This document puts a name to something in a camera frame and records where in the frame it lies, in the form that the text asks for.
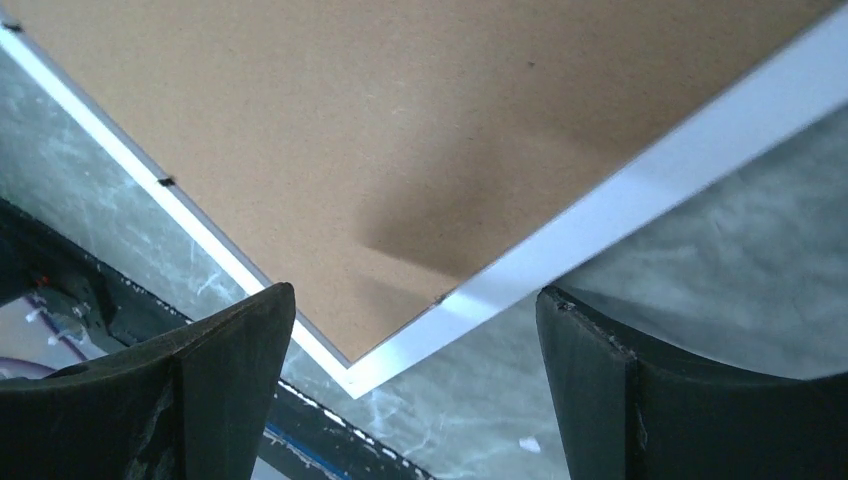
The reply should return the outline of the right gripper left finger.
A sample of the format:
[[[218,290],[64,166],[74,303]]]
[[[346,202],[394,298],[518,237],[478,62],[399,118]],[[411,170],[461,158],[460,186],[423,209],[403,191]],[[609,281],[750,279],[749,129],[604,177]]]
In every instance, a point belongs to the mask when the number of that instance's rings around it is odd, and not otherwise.
[[[274,284],[43,379],[1,384],[5,479],[247,479],[295,319]]]

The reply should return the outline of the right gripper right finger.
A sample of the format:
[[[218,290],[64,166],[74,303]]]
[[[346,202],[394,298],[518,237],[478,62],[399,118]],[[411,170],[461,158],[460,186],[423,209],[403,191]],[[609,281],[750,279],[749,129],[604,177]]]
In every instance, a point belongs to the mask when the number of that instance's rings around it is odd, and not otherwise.
[[[604,315],[556,286],[536,299],[574,479],[843,479],[847,377],[722,364]]]

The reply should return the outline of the brown backing board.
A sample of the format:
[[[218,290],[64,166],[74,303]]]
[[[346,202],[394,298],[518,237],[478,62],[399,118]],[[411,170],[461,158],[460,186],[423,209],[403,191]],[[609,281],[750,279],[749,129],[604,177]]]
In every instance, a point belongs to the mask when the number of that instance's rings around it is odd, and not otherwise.
[[[7,1],[355,360],[831,1]]]

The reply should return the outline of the white picture frame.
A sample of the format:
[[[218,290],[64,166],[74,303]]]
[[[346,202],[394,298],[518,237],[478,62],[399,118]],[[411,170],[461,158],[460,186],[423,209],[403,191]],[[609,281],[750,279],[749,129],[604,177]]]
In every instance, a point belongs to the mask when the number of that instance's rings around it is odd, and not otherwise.
[[[846,51],[840,5],[360,360],[343,363],[302,321],[294,341],[363,396],[842,106]]]

